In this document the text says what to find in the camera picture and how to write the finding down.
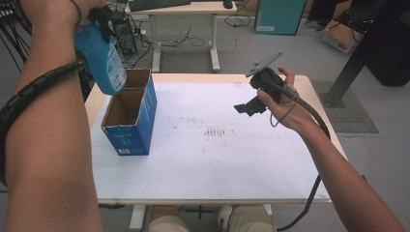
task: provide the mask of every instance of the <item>right hand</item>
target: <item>right hand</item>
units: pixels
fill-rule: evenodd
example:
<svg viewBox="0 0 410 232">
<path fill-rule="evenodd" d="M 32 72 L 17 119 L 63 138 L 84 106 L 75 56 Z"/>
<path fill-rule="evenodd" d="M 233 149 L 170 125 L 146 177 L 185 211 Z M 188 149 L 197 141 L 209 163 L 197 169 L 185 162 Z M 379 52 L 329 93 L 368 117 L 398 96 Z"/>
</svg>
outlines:
<svg viewBox="0 0 410 232">
<path fill-rule="evenodd" d="M 286 76 L 286 83 L 293 86 L 295 74 L 288 68 L 278 68 L 278 70 Z M 312 119 L 310 113 L 308 113 L 308 111 L 299 104 L 296 104 L 295 107 L 291 109 L 294 102 L 290 101 L 284 95 L 281 96 L 280 102 L 287 103 L 280 104 L 276 103 L 271 96 L 266 94 L 263 90 L 258 90 L 257 96 L 266 106 L 268 106 L 269 110 L 271 110 L 277 120 L 280 120 L 289 110 L 291 110 L 290 113 L 280 121 L 280 123 L 287 128 L 290 128 L 296 132 L 301 132 L 308 126 L 317 125 Z"/>
</svg>

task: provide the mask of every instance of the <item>white surface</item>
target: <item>white surface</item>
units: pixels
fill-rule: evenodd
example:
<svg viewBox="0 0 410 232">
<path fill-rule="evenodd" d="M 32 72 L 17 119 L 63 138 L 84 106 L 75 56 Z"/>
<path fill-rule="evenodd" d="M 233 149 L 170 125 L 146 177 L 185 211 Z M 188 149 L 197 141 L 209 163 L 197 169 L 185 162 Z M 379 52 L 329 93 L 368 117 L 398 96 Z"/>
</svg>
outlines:
<svg viewBox="0 0 410 232">
<path fill-rule="evenodd" d="M 239 114 L 256 94 L 248 84 L 156 83 L 158 108 L 149 156 L 119 157 L 100 128 L 91 130 L 101 202 L 300 202 L 317 171 L 292 130 L 270 114 Z M 316 200 L 329 200 L 322 185 Z"/>
</svg>

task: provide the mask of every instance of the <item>white table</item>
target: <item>white table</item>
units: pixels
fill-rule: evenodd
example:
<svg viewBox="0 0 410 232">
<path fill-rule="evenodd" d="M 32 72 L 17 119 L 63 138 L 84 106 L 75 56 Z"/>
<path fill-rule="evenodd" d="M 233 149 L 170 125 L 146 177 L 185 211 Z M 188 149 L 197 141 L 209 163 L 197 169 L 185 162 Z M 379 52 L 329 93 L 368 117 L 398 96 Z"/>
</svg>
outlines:
<svg viewBox="0 0 410 232">
<path fill-rule="evenodd" d="M 127 4 L 126 14 L 148 15 L 154 41 L 154 58 L 152 72 L 160 71 L 161 43 L 158 41 L 157 28 L 181 27 L 186 25 L 212 27 L 212 39 L 209 41 L 212 67 L 214 72 L 220 70 L 217 52 L 217 15 L 235 14 L 236 6 L 232 2 L 232 9 L 226 9 L 222 2 L 191 2 L 189 5 L 155 9 L 149 11 L 131 12 Z"/>
<path fill-rule="evenodd" d="M 151 154 L 119 157 L 100 123 L 107 104 L 97 86 L 86 102 L 93 171 L 100 203 L 269 204 L 306 202 L 317 176 L 295 132 L 269 124 L 269 113 L 237 113 L 255 96 L 242 74 L 153 74 L 158 97 Z M 335 132 L 307 77 L 296 76 L 302 99 Z M 328 202 L 321 185 L 315 202 Z"/>
</svg>

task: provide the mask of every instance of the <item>box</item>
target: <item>box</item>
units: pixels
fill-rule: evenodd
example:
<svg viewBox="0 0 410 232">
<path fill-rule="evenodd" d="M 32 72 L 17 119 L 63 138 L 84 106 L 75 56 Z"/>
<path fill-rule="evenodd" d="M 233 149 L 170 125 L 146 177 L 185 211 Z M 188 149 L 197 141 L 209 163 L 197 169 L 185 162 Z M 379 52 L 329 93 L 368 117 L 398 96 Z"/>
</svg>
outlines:
<svg viewBox="0 0 410 232">
<path fill-rule="evenodd" d="M 349 9 L 350 3 L 351 1 L 346 1 L 337 4 L 334 18 L 339 18 Z M 347 54 L 355 50 L 363 36 L 364 34 L 332 19 L 324 29 L 323 41 Z"/>
<path fill-rule="evenodd" d="M 127 70 L 127 83 L 112 96 L 102 131 L 120 156 L 148 155 L 157 110 L 150 70 Z"/>
<path fill-rule="evenodd" d="M 296 35 L 306 0 L 259 0 L 256 34 Z"/>
</svg>

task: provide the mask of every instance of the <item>spray bottle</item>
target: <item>spray bottle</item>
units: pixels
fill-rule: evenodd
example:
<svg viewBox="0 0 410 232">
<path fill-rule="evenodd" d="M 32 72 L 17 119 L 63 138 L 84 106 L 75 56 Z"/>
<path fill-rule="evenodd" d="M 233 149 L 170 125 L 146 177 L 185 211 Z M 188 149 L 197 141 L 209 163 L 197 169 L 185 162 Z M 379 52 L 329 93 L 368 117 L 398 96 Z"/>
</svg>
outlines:
<svg viewBox="0 0 410 232">
<path fill-rule="evenodd" d="M 91 74 L 102 92 L 116 95 L 126 84 L 127 73 L 111 36 L 106 33 L 108 19 L 99 10 L 96 11 L 94 15 L 98 16 L 94 22 L 81 23 L 81 31 L 74 36 L 74 45 L 84 54 Z"/>
</svg>

